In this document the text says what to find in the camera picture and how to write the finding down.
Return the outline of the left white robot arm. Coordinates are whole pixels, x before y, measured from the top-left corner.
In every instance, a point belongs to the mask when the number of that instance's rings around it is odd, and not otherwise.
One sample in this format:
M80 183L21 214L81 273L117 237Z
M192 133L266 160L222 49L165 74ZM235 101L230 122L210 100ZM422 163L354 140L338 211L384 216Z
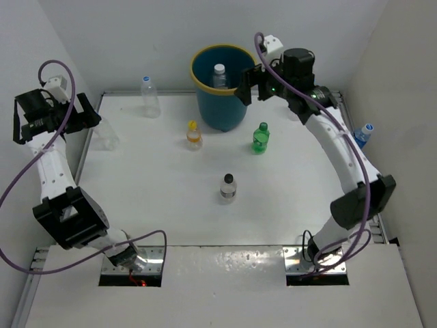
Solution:
M31 150L40 177L40 204L33 207L33 216L62 248L92 247L101 250L112 265L133 271L139 259L137 247L127 233L109 225L103 209L76 185L68 165L64 136L101 121L84 93L78 100L82 112L63 89L35 89L14 99L26 123L21 124L19 114L14 114L13 140Z

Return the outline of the square clear bottle white cap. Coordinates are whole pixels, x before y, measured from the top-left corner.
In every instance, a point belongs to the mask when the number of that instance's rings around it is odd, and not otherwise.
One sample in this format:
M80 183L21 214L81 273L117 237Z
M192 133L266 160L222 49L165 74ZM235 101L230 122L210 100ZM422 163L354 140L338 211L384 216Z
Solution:
M229 88L226 69L223 64L216 64L214 66L214 74L212 75L212 87L219 90L227 90Z

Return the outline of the bottle with blue label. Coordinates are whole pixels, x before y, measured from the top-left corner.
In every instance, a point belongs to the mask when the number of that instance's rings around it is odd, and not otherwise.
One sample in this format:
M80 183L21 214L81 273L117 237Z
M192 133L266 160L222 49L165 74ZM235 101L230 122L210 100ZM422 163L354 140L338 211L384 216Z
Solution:
M363 147L369 141L373 130L374 130L374 127L370 123L367 123L363 127L357 128L357 129L354 130L352 135L353 135L353 138L354 138L357 146L360 149L363 149Z

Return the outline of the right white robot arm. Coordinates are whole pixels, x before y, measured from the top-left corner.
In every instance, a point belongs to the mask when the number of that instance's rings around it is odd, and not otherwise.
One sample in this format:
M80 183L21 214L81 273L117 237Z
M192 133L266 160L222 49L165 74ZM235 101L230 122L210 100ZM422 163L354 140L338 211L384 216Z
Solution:
M343 195L330 203L330 218L313 235L304 254L315 269L318 260L337 251L351 236L358 243L366 222L386 206L396 187L391 175L381 174L365 157L345 125L332 92L314 83L314 54L307 49L257 50L261 63L242 73L235 95L251 104L251 88L260 101L277 96L318 140L339 178Z

